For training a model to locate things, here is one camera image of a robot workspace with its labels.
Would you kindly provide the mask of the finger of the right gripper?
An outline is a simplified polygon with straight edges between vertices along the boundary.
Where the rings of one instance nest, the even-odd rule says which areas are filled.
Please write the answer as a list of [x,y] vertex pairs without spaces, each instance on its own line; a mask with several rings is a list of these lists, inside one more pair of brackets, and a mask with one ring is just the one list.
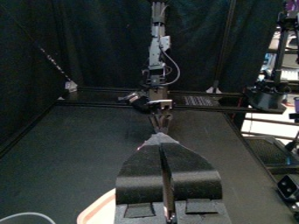
[[150,119],[150,123],[154,127],[154,132],[155,133],[162,132],[162,130],[160,130],[162,127],[160,127],[160,123],[159,123],[159,119],[158,119],[156,115],[155,114],[150,115],[148,119]]
[[174,119],[174,115],[172,114],[167,114],[167,115],[163,116],[163,128],[162,128],[162,132],[164,134],[168,133],[172,119]]

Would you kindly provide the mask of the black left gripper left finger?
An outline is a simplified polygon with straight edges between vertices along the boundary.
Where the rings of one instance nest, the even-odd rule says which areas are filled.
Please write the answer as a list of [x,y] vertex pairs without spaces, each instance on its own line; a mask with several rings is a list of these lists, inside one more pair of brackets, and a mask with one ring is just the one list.
[[116,176],[115,224],[171,223],[171,175],[166,144],[143,145]]

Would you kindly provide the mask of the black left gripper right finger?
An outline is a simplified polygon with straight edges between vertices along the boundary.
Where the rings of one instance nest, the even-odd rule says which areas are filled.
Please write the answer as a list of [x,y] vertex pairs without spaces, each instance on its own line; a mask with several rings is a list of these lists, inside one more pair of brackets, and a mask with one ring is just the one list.
[[167,224],[232,224],[220,175],[211,163],[178,143],[160,146]]

